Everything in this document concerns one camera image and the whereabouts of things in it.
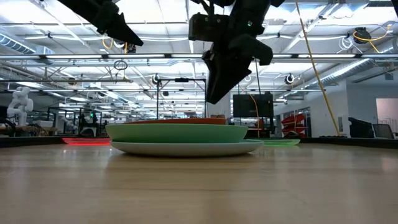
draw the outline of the green plate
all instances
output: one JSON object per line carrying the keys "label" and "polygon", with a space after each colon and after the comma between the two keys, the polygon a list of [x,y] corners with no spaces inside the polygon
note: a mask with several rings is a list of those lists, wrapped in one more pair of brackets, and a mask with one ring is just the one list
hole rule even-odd
{"label": "green plate", "polygon": [[238,143],[247,127],[213,124],[115,124],[106,132],[115,142]]}
{"label": "green plate", "polygon": [[299,139],[256,139],[256,140],[263,141],[265,146],[295,146],[298,143],[300,143]]}

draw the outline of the computer monitor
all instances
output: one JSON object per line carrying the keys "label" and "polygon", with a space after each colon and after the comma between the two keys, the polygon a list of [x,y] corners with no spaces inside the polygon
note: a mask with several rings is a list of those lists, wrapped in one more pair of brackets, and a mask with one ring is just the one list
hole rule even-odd
{"label": "computer monitor", "polygon": [[235,118],[274,117],[274,97],[270,93],[261,95],[233,95],[233,109]]}

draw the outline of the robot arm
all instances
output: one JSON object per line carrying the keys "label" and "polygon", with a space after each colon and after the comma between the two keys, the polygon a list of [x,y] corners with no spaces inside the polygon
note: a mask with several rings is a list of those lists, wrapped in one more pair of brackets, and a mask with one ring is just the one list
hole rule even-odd
{"label": "robot arm", "polygon": [[[211,49],[202,59],[209,69],[207,101],[217,103],[251,71],[252,58],[269,65],[272,49],[256,39],[264,32],[262,23],[270,5],[280,6],[284,0],[214,0],[210,6],[200,2],[208,15],[196,14],[190,19],[190,40],[210,41]],[[214,4],[221,7],[235,2],[231,15],[214,15]]]}
{"label": "robot arm", "polygon": [[135,34],[124,20],[123,13],[111,0],[59,0],[73,12],[85,18],[98,28],[100,34],[142,46],[143,41]]}
{"label": "robot arm", "polygon": [[33,110],[33,100],[28,98],[30,92],[29,87],[18,87],[17,91],[12,94],[12,101],[7,109],[7,116],[13,117],[18,114],[18,125],[26,125],[26,112],[31,112]]}

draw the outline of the orange plate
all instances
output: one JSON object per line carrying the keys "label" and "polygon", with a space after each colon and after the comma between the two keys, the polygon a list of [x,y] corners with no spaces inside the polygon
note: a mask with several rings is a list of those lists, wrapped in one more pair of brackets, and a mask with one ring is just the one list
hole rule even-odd
{"label": "orange plate", "polygon": [[224,118],[184,118],[152,121],[133,121],[125,124],[226,124]]}

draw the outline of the wall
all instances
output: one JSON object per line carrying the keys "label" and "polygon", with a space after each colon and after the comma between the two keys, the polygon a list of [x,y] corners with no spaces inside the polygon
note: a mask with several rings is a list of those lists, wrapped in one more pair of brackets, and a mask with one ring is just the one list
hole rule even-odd
{"label": "wall", "polygon": [[390,124],[393,132],[398,132],[398,98],[396,99],[376,99],[377,118]]}
{"label": "wall", "polygon": [[[332,112],[336,122],[338,117],[343,118],[343,134],[349,136],[348,121],[348,102],[345,80],[338,83],[337,86],[325,87]],[[336,136],[336,129],[333,125],[331,116],[321,92],[310,92],[303,101],[288,101],[288,105],[276,106],[275,114],[283,114],[302,108],[310,108],[311,111],[311,129],[312,137]]]}
{"label": "wall", "polygon": [[398,98],[396,86],[347,85],[349,115],[377,124],[377,98]]}

